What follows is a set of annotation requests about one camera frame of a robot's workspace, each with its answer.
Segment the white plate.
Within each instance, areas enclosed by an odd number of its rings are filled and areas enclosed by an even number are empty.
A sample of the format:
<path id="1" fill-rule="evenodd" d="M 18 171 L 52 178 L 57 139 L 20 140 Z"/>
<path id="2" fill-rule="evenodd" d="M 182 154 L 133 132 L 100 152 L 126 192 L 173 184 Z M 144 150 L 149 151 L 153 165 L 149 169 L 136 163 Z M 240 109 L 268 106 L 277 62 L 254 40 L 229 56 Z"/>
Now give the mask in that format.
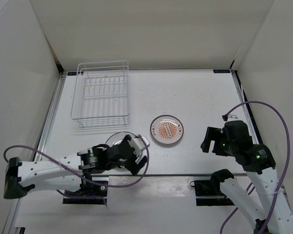
<path id="1" fill-rule="evenodd" d="M 126 136 L 126 135 L 130 135 L 132 138 L 136 138 L 137 136 L 132 133 L 132 132 L 127 132 L 127 131 L 121 131 L 121 132 L 117 132 L 117 133 L 114 133 L 112 134 L 105 142 L 105 144 L 109 145 L 110 147 L 113 146 L 113 145 L 117 145 L 117 144 L 120 144 L 123 140 L 123 138 Z M 147 144 L 147 147 L 150 146 L 150 142 L 149 140 L 145 137 L 145 136 L 142 136 L 144 142 Z M 146 148 L 144 147 L 144 149 L 142 150 L 142 152 L 140 153 L 140 156 L 137 157 L 136 159 L 136 163 L 139 163 L 143 157 L 144 157 L 144 150 L 146 150 Z M 115 171 L 117 172 L 122 172 L 124 173 L 126 170 L 126 168 L 124 166 L 121 166 L 120 168 L 115 168 L 114 169 Z"/>
<path id="2" fill-rule="evenodd" d="M 160 115 L 151 122 L 149 131 L 158 145 L 172 147 L 182 140 L 184 126 L 175 116 Z"/>

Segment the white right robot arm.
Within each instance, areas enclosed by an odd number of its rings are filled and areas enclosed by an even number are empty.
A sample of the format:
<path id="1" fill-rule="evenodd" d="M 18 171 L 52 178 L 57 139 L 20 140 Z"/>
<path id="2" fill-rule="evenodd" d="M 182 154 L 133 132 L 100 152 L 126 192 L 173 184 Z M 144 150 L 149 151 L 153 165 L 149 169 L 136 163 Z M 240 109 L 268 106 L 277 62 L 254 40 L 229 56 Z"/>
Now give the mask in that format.
<path id="1" fill-rule="evenodd" d="M 293 214 L 283 192 L 275 160 L 264 144 L 255 144 L 248 126 L 241 120 L 228 121 L 223 128 L 208 127 L 201 144 L 204 153 L 232 156 L 251 180 L 260 200 L 257 204 L 242 189 L 227 169 L 211 174 L 209 188 L 215 195 L 224 194 L 250 223 L 255 234 L 293 234 Z"/>

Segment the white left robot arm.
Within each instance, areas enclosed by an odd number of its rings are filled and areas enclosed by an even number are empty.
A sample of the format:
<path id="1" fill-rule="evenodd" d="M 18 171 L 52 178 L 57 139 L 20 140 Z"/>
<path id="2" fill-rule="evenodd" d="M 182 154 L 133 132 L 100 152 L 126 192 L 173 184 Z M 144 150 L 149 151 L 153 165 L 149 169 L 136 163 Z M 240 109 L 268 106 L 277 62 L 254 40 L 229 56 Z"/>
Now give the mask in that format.
<path id="1" fill-rule="evenodd" d="M 19 199 L 28 193 L 44 190 L 66 190 L 82 195 L 91 193 L 93 180 L 116 168 L 126 169 L 136 176 L 148 169 L 150 142 L 141 135 L 127 134 L 120 143 L 109 146 L 99 144 L 60 159 L 41 153 L 42 161 L 23 161 L 19 157 L 7 160 L 4 181 L 4 199 Z"/>

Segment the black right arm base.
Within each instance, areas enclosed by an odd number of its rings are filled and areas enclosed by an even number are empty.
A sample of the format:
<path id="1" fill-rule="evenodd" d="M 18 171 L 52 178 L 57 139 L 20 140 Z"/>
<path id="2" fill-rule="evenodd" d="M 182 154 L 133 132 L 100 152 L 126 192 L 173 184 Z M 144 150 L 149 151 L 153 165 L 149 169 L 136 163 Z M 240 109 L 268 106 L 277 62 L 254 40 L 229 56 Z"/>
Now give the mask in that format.
<path id="1" fill-rule="evenodd" d="M 233 206 L 233 202 L 212 186 L 210 180 L 193 180 L 189 185 L 195 190 L 196 206 Z"/>

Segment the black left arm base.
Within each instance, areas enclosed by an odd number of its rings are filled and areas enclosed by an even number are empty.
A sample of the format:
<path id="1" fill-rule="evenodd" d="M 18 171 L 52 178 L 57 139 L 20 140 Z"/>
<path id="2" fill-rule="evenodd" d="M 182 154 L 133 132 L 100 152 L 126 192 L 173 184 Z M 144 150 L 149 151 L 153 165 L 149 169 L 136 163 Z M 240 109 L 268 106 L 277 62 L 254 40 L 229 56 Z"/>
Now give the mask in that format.
<path id="1" fill-rule="evenodd" d="M 90 184 L 89 187 L 86 187 L 85 184 L 82 184 L 78 190 L 65 190 L 62 204 L 106 205 L 108 177 L 93 177 L 93 180 L 104 186 Z"/>

